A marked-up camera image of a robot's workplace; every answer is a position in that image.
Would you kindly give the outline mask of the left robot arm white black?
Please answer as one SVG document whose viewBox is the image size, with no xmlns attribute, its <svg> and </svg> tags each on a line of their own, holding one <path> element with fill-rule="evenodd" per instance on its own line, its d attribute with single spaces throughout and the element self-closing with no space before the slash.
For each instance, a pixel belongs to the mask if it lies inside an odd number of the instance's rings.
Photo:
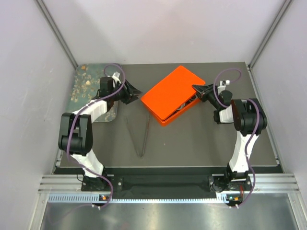
<svg viewBox="0 0 307 230">
<path fill-rule="evenodd" d="M 109 179 L 104 165 L 93 150 L 93 122 L 109 112 L 114 102 L 130 104 L 142 94 L 126 80 L 116 74 L 102 77 L 96 95 L 86 105 L 72 113 L 63 113 L 60 121 L 58 146 L 83 169 L 83 183 L 88 191 L 102 191 Z"/>
</svg>

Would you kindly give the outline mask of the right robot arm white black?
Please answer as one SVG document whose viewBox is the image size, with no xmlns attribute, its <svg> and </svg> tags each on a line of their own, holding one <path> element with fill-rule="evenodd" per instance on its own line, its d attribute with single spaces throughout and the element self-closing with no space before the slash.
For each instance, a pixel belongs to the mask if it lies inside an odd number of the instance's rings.
<svg viewBox="0 0 307 230">
<path fill-rule="evenodd" d="M 202 101 L 209 101 L 215 108 L 214 121 L 221 124 L 233 124 L 236 130 L 236 143 L 231 160 L 223 176 L 210 176 L 210 189 L 215 192 L 237 190 L 250 182 L 250 156 L 260 134 L 267 127 L 267 117 L 258 99 L 233 99 L 233 94 L 226 90 L 226 82 L 220 86 L 193 85 L 196 96 Z"/>
</svg>

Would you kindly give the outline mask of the metal tongs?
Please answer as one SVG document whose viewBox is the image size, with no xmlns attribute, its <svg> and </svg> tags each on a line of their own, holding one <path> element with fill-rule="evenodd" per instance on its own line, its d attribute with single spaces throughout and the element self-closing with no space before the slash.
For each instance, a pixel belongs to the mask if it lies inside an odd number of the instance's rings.
<svg viewBox="0 0 307 230">
<path fill-rule="evenodd" d="M 128 115 L 124 118 L 136 156 L 144 158 L 151 115 Z"/>
</svg>

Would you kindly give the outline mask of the orange box lid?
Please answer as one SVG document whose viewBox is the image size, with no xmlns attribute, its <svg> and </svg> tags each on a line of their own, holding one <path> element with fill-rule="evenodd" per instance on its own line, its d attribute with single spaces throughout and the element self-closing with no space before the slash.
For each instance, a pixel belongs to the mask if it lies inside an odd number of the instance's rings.
<svg viewBox="0 0 307 230">
<path fill-rule="evenodd" d="M 145 93 L 141 101 L 164 120 L 196 93 L 193 84 L 205 85 L 206 81 L 178 66 Z"/>
</svg>

